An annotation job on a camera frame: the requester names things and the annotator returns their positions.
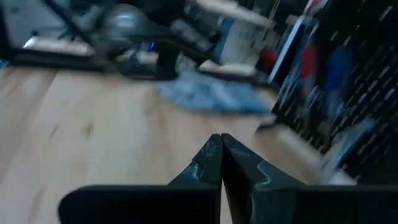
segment wooden floor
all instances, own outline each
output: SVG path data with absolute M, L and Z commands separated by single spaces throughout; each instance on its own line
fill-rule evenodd
M 182 111 L 152 83 L 95 73 L 5 68 L 0 76 L 2 224 L 58 223 L 60 199 L 84 185 L 166 184 L 213 133 L 232 134 L 305 183 L 317 176 L 317 155 L 287 128 L 255 134 L 262 117 Z M 225 200 L 221 222 L 231 223 Z

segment blue towel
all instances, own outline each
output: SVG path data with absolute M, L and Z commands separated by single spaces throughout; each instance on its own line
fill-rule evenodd
M 0 68 L 5 67 L 8 63 L 6 61 L 0 60 Z
M 194 70 L 182 73 L 178 80 L 157 85 L 165 101 L 183 109 L 204 112 L 239 114 L 269 112 L 251 85 L 218 80 Z

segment red object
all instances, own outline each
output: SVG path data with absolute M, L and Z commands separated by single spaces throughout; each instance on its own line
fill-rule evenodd
M 278 58 L 270 50 L 265 50 L 261 54 L 261 58 L 263 59 L 263 62 L 265 62 L 267 66 L 270 66 L 272 68 L 275 66 L 276 61 L 278 60 Z
M 303 53 L 303 69 L 301 79 L 307 78 L 309 75 L 316 76 L 318 73 L 318 54 L 317 48 L 312 44 L 307 44 Z

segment blue object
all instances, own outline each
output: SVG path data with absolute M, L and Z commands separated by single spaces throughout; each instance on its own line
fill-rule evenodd
M 165 101 L 183 109 L 239 114 L 269 112 L 252 86 L 221 81 L 193 70 L 185 71 L 176 81 L 158 84 L 157 89 Z
M 340 90 L 343 94 L 347 89 L 348 76 L 353 66 L 353 56 L 350 50 L 338 47 L 331 55 L 329 61 L 328 78 L 326 79 L 326 92 Z
M 328 116 L 336 116 L 337 109 L 343 101 L 348 88 L 350 72 L 353 67 L 353 55 L 345 47 L 338 47 L 331 55 L 326 78 L 326 95 Z
M 224 51 L 225 43 L 228 38 L 229 31 L 231 30 L 231 27 L 234 23 L 234 19 L 232 18 L 224 18 L 223 22 L 220 25 L 220 31 L 223 33 L 220 41 L 218 41 L 218 44 L 215 48 L 214 55 L 216 59 L 221 60 L 221 56 Z
M 0 60 L 0 68 L 1 67 L 5 67 L 8 65 L 8 62 L 4 61 L 4 60 Z

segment black plastic part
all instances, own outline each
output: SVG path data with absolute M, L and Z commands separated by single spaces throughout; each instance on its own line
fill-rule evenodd
M 166 81 L 178 78 L 178 73 L 175 71 L 178 51 L 174 54 L 170 52 L 170 57 L 165 57 L 167 54 L 164 48 L 162 47 L 161 50 L 156 66 L 143 64 L 137 59 L 137 54 L 132 54 L 128 60 L 119 62 L 120 73 L 135 80 Z
M 213 187 L 91 186 L 62 199 L 61 224 L 219 223 Z
M 234 224 L 396 223 L 396 186 L 306 186 L 229 134 L 212 135 L 169 185 L 69 193 L 61 224 L 220 222 L 221 178 Z
M 11 58 L 13 65 L 40 66 L 50 68 L 66 68 L 86 71 L 103 72 L 103 65 L 90 61 L 91 57 L 51 53 L 29 49 L 15 49 Z
M 212 135 L 188 167 L 163 186 L 91 186 L 62 199 L 62 224 L 220 222 L 223 142 Z
M 219 134 L 213 134 L 188 167 L 169 183 L 169 186 L 204 185 L 221 190 L 221 166 L 223 141 Z
M 274 167 L 230 134 L 224 142 L 223 180 L 234 223 L 250 223 L 262 204 L 258 192 L 303 187 L 303 183 Z
M 165 43 L 160 43 L 158 49 L 160 49 L 160 52 L 156 61 L 157 73 L 170 79 L 178 78 L 175 67 L 180 51 Z

